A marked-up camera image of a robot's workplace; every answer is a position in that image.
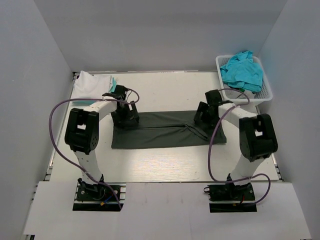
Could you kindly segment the dark grey t-shirt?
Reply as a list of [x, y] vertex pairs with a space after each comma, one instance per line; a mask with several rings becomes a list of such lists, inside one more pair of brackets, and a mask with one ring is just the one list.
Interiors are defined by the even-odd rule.
[[210, 143], [217, 121], [194, 121], [196, 112], [141, 112], [133, 127], [113, 127], [112, 149], [140, 150], [205, 146]]

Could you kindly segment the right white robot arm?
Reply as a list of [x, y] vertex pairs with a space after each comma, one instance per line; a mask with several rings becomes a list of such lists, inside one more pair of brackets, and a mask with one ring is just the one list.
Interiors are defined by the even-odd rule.
[[[214, 178], [211, 171], [211, 153], [214, 138], [222, 120], [226, 120], [239, 130], [240, 158], [235, 168], [228, 174], [225, 181]], [[257, 168], [278, 150], [278, 142], [272, 119], [268, 114], [254, 114], [232, 102], [216, 101], [211, 105], [200, 102], [194, 122], [204, 123], [213, 128], [209, 140], [207, 166], [211, 179], [215, 182], [209, 186], [214, 196], [227, 195], [236, 200], [249, 190], [251, 180], [256, 178]]]

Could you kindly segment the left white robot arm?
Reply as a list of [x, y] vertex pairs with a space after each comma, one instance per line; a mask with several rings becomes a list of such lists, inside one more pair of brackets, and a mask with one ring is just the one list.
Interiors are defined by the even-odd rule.
[[99, 122], [110, 114], [114, 127], [128, 129], [138, 125], [135, 102], [127, 102], [129, 91], [125, 88], [122, 93], [105, 93], [102, 101], [96, 101], [84, 109], [73, 108], [69, 114], [64, 140], [84, 169], [79, 184], [96, 200], [106, 193], [106, 187], [101, 184], [104, 176], [95, 152], [99, 142]]

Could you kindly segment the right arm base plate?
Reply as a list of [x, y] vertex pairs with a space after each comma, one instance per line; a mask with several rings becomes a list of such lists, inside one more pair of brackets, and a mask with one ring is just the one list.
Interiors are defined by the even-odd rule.
[[246, 185], [211, 184], [203, 189], [209, 196], [210, 213], [257, 212], [256, 198], [251, 183]]

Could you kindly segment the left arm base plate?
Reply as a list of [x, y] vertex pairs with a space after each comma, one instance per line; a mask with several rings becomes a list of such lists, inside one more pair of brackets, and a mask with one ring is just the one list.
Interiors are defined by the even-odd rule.
[[112, 190], [99, 185], [92, 190], [77, 184], [72, 210], [74, 212], [120, 212], [117, 199]]

